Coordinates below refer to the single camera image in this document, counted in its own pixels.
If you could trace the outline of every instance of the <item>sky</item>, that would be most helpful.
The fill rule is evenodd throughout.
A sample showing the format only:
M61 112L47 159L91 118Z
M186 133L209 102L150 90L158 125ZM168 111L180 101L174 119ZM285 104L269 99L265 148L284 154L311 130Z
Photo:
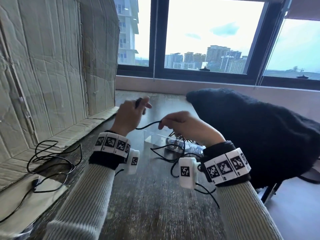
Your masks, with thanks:
M136 59L148 59L150 0L139 2ZM170 0L166 54L206 54L210 45L227 46L248 55L263 2L243 0ZM294 66L320 72L320 21L285 19L267 69Z

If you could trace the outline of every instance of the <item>black fuzzy fabric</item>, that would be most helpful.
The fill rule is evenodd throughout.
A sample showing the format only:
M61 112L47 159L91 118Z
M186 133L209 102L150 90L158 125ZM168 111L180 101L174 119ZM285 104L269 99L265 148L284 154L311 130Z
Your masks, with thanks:
M226 88L192 91L186 99L241 148L256 189L305 173L320 156L320 124L289 109Z

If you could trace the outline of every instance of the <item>window pane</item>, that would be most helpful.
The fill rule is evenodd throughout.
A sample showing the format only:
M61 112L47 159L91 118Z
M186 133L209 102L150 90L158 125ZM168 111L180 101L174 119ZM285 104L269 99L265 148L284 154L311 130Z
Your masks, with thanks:
M170 0L164 67L243 73L263 5L244 0Z
M126 58L118 64L149 66L151 0L114 0L118 13L119 53Z
M284 19L264 76L320 80L320 21Z

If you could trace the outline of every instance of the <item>ribbed sleeve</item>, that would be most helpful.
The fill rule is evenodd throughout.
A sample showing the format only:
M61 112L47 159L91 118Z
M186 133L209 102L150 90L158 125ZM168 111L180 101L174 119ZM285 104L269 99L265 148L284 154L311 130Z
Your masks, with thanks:
M217 187L226 235L234 240L283 239L250 182Z
M106 218L114 170L89 164L74 189L47 225L47 240L98 239Z

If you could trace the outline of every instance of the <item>hand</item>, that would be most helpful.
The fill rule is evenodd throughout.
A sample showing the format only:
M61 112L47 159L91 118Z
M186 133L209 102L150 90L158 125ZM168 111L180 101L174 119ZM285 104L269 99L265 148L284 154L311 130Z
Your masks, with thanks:
M146 108L151 109L152 105L149 104L149 97L144 97L137 108L135 108L135 100L125 101L120 105L111 131L118 133L122 136L133 131L140 123L141 116L146 113Z
M162 118L158 129L164 126L173 129L175 135L196 141L200 145L210 147L226 141L222 134L206 122L193 117L188 111L170 113Z

